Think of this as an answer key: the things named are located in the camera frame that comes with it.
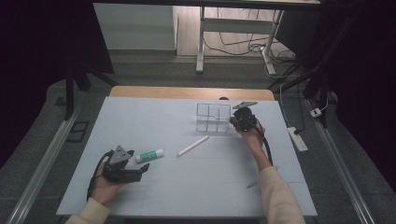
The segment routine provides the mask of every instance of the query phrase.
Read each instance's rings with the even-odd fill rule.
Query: white tabletop
[[[97,162],[121,145],[135,151],[127,169],[142,166],[135,155],[162,148],[164,156],[150,161],[141,181],[123,187],[107,205],[113,216],[264,217],[260,189],[247,189],[258,170],[246,144],[232,124],[227,133],[196,131],[199,103],[241,102],[107,97],[57,215],[73,215],[84,207]],[[289,183],[303,214],[316,216],[278,102],[262,101],[250,108],[265,127],[274,166]],[[208,140],[177,157],[207,134]]]

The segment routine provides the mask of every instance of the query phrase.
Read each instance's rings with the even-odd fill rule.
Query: white wall
[[[176,49],[174,7],[93,5],[107,49]]]

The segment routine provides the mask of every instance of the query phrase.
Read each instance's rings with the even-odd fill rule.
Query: acrylic container
[[[217,104],[197,105],[197,131],[227,133],[230,125],[231,106]]]

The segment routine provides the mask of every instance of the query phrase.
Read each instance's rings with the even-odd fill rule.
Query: table
[[[115,87],[112,90],[57,215],[79,212],[85,205],[86,189],[96,163],[104,153],[121,145],[135,150],[135,155],[159,148],[163,148],[165,154],[150,161],[141,182],[125,186],[108,204],[113,216],[263,217],[260,189],[257,186],[247,189],[257,177],[257,167],[233,127],[227,133],[209,133],[209,139],[200,146],[181,157],[176,156],[182,148],[207,134],[195,130],[197,104],[237,105],[245,95],[260,100],[251,109],[267,127],[266,137],[274,164],[289,182],[304,215],[316,216],[279,105],[271,92],[166,87]],[[230,101],[218,100],[219,96],[228,97]],[[139,166],[133,157],[127,169]]]

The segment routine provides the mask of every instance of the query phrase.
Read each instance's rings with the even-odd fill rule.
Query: metal rail
[[[9,216],[7,224],[23,223],[23,221],[26,219],[30,209],[32,208],[33,203],[35,202],[35,198],[37,197],[38,192],[41,190],[41,187],[43,186],[50,172],[50,169],[52,168],[52,164],[55,162],[59,151],[61,150],[64,141],[78,116],[78,113],[84,102],[85,95],[85,92],[80,92],[78,94],[76,109],[70,116],[69,120],[64,120],[61,123],[61,126],[59,127],[57,133],[49,144],[49,148],[47,149],[46,153],[41,159],[41,162],[35,169],[35,173],[33,174],[28,185],[23,191],[22,196],[18,200],[17,204],[14,207],[14,210]]]
[[[315,109],[309,101],[305,100],[305,105],[308,111]],[[329,156],[332,159],[335,170],[337,171],[341,182],[344,185],[346,193],[349,195],[353,206],[355,207],[356,213],[363,224],[375,224],[373,216],[370,213],[370,210],[367,206],[366,201],[364,201],[363,196],[361,195],[361,191],[358,186],[355,184],[355,181],[352,178],[352,175],[349,172],[340,152],[338,151],[334,141],[332,140],[332,136],[329,133],[328,129],[323,128],[320,121],[315,119],[315,125],[317,126],[320,137],[329,152]]]

